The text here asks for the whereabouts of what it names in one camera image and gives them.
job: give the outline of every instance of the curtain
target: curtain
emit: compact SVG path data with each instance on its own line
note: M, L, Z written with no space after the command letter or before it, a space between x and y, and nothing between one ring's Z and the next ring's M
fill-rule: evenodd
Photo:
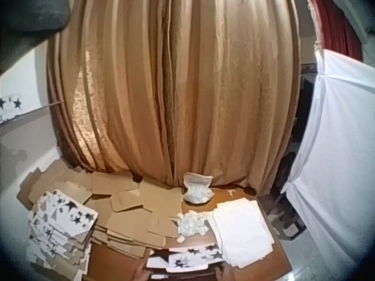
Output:
M318 20L322 47L362 61L362 44L333 0L311 0Z
M298 101L293 1L74 1L48 57L56 123L85 168L269 191Z

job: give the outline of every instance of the person's hand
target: person's hand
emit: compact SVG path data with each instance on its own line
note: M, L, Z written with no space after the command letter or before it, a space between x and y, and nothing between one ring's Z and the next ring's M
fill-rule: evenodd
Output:
M222 263L222 270L215 268L215 275L217 281L236 281L232 267L226 263Z
M141 263L134 270L131 281L147 281L151 275L151 272L145 269L146 262Z

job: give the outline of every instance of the plastic bag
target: plastic bag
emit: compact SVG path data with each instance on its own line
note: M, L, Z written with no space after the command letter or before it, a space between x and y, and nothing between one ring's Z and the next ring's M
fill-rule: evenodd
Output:
M183 175L183 183L187 188L187 192L183 196L183 199L192 204L204 204L208 202L214 196L214 192L209 187L212 178L212 176L185 173Z

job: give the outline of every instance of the crumpled tissue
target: crumpled tissue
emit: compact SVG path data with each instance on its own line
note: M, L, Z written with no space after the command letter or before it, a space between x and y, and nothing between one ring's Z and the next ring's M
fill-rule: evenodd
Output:
M194 234L206 234L209 228L205 224L205 221L209 213L210 212L197 213L192 210L185 215L179 213L179 221L177 222L178 233L183 237L193 236Z
M208 202L214 196L214 192L209 188L212 178L212 176L185 173L183 175L183 183L187 188L187 192L184 194L183 199L193 204Z

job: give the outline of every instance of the wooden table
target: wooden table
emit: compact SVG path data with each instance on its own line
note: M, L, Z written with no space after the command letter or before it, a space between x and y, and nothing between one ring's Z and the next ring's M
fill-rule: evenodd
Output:
M209 203L203 206L192 207L183 203L182 211L184 213L188 212L189 210L194 210L197 212L212 211L216 208L217 203L236 200L243 197L246 197L249 200L256 200L254 196L246 194L243 189L236 188L236 192L233 193L233 196L230 196L230 194L227 192L227 189L228 187L226 189L213 189L213 191L215 192L215 196ZM292 270L288 258L285 255L285 252L280 244L280 241L275 235L271 223L266 216L265 221L268 224L268 227L270 228L270 231L275 239L273 252L266 256L263 260L252 263L246 268L235 268L236 281L273 281L277 280L280 277L283 277ZM215 242L214 235L212 233L208 233L202 237L200 235L189 237L182 244L178 243L174 239L168 239L166 248L203 245L212 242ZM130 280L134 268L146 259L147 256L142 260L133 259L116 251L113 251L107 248L105 245L93 244L93 247L91 249L90 263L88 266L88 274L87 277L84 278L84 280Z

